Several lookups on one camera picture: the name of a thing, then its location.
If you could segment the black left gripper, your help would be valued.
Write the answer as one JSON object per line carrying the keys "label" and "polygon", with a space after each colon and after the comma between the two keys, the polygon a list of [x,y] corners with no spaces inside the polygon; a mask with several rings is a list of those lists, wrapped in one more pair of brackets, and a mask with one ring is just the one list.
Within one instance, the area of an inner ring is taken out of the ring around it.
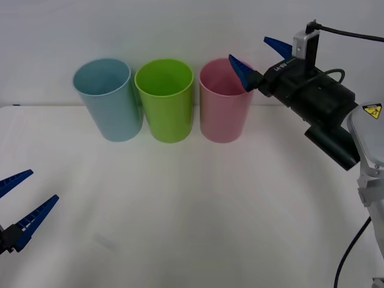
{"label": "black left gripper", "polygon": [[[33,173],[31,169],[28,169],[0,180],[0,198],[9,193]],[[1,254],[6,251],[12,253],[14,250],[17,252],[23,250],[58,200],[59,196],[54,195],[16,224],[12,224],[6,229],[1,227]]]}

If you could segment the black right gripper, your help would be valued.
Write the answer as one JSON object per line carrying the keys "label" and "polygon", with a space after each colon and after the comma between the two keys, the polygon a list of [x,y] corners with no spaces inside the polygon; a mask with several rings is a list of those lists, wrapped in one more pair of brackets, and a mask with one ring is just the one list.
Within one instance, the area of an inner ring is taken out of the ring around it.
{"label": "black right gripper", "polygon": [[292,58],[292,45],[271,37],[263,41],[288,60],[262,75],[229,54],[232,69],[247,92],[258,89],[267,97],[275,97],[311,125],[340,125],[358,106],[355,94],[325,72],[316,67],[305,71],[305,61]]}

